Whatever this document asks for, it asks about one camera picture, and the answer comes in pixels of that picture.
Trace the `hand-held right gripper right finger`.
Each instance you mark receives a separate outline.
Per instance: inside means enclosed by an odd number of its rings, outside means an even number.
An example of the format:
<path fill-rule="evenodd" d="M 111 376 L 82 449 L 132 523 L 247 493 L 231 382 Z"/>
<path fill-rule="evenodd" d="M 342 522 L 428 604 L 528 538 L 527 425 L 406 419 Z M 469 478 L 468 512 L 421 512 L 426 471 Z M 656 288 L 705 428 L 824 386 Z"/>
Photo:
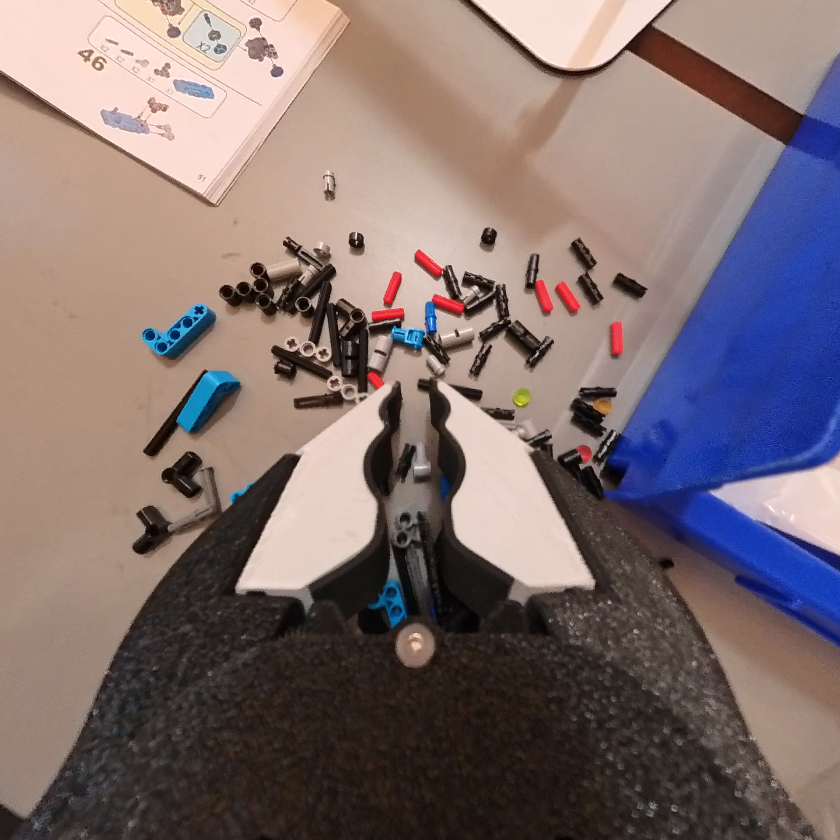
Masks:
<path fill-rule="evenodd" d="M 436 556 L 462 603 L 590 592 L 596 578 L 551 487 L 556 466 L 451 385 L 431 384 L 437 467 L 448 483 Z"/>

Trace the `white stand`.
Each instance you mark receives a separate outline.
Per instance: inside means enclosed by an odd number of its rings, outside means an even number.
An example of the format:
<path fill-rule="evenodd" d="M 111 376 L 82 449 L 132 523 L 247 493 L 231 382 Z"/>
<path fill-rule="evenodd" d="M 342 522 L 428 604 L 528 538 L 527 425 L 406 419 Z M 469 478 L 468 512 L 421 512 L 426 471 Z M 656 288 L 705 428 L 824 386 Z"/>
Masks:
<path fill-rule="evenodd" d="M 672 1 L 471 1 L 530 56 L 562 72 L 613 61 Z"/>

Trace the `clear bags in bin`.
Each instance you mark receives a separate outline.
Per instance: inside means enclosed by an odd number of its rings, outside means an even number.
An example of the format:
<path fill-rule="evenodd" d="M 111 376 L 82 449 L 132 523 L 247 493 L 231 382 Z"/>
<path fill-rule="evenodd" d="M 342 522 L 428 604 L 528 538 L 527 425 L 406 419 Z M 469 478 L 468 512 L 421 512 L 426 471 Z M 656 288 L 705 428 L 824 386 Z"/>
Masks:
<path fill-rule="evenodd" d="M 839 554 L 839 471 L 820 468 L 765 481 L 763 523 L 822 550 Z"/>

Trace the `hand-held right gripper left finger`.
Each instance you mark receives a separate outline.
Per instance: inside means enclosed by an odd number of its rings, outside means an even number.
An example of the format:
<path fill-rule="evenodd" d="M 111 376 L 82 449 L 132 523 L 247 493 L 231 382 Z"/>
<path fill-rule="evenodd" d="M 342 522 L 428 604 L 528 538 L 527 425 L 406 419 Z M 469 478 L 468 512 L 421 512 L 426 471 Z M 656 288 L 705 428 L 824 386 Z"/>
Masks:
<path fill-rule="evenodd" d="M 235 585 L 298 601 L 373 601 L 388 578 L 385 498 L 403 404 L 387 382 L 290 458 L 290 475 Z"/>

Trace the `blue plastic bin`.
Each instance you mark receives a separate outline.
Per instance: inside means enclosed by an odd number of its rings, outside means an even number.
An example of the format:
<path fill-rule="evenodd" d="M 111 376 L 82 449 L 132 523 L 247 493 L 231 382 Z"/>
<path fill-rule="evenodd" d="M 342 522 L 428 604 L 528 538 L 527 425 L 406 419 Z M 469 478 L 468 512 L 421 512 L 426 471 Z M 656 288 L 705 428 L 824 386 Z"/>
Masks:
<path fill-rule="evenodd" d="M 608 465 L 607 496 L 839 643 L 838 554 L 763 523 L 765 481 L 839 449 L 839 60 Z"/>

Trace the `pile of small brick parts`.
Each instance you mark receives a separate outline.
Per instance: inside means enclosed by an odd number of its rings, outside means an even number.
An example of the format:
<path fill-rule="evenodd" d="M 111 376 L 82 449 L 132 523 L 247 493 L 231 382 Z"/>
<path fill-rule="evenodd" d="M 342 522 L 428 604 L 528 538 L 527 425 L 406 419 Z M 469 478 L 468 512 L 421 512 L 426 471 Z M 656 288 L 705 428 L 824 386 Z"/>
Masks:
<path fill-rule="evenodd" d="M 253 302 L 269 316 L 285 310 L 296 311 L 299 314 L 308 312 L 311 317 L 308 341 L 289 340 L 282 347 L 276 346 L 272 349 L 271 352 L 277 361 L 276 372 L 281 376 L 292 377 L 295 370 L 304 369 L 325 382 L 338 380 L 338 384 L 331 385 L 331 390 L 324 394 L 298 398 L 295 401 L 297 409 L 350 405 L 365 401 L 386 383 L 382 375 L 394 343 L 401 343 L 415 351 L 426 350 L 428 368 L 434 374 L 433 379 L 425 381 L 428 393 L 431 384 L 439 382 L 439 377 L 445 373 L 449 364 L 447 348 L 474 339 L 470 329 L 440 337 L 435 320 L 437 310 L 460 316 L 464 312 L 473 313 L 497 304 L 498 319 L 490 331 L 481 334 L 482 345 L 476 363 L 470 370 L 472 376 L 479 374 L 494 334 L 509 329 L 520 338 L 532 339 L 526 330 L 520 331 L 520 323 L 510 321 L 504 285 L 466 273 L 465 279 L 472 283 L 474 288 L 482 289 L 485 295 L 471 296 L 463 301 L 452 267 L 439 266 L 422 251 L 416 252 L 415 261 L 432 277 L 443 277 L 448 294 L 435 295 L 425 302 L 424 326 L 421 329 L 409 329 L 403 326 L 404 310 L 393 306 L 402 281 L 400 272 L 395 272 L 389 281 L 383 297 L 383 309 L 367 314 L 362 308 L 355 307 L 343 298 L 334 301 L 330 299 L 331 283 L 336 268 L 327 261 L 329 251 L 326 248 L 317 248 L 312 253 L 290 238 L 285 239 L 283 245 L 295 255 L 294 259 L 276 266 L 254 264 L 250 269 L 254 280 L 252 283 L 245 282 L 236 287 L 224 286 L 220 288 L 219 293 L 226 303 L 232 306 Z M 451 386 L 469 401 L 480 399 L 480 393 L 475 390 Z M 513 420 L 511 413 L 495 413 L 488 408 L 481 409 L 500 424 Z M 399 464 L 393 466 L 391 475 L 403 481 L 407 470 L 416 465 L 417 456 L 416 447 L 411 444 L 405 446 Z M 601 569 L 598 565 L 596 546 L 574 525 L 572 515 L 563 500 L 562 511 L 596 578 L 596 573 Z M 443 580 L 440 572 L 438 578 Z M 390 612 L 391 602 L 386 599 L 388 588 L 399 586 L 399 581 L 387 578 L 383 590 L 373 601 L 333 602 L 346 616 L 356 614 L 363 608 L 381 608 Z M 449 592 L 467 610 L 478 616 L 487 616 L 497 605 L 462 603 L 444 583 L 443 587 L 444 592 Z"/>

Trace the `open instruction booklet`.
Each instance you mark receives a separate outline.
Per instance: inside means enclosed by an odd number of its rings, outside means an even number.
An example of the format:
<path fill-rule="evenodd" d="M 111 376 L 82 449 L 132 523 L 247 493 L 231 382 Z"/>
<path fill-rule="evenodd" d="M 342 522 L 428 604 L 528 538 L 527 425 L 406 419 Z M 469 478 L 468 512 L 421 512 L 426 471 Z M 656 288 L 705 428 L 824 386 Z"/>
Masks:
<path fill-rule="evenodd" d="M 2 73 L 218 205 L 348 24 L 323 1 L 2 1 Z"/>

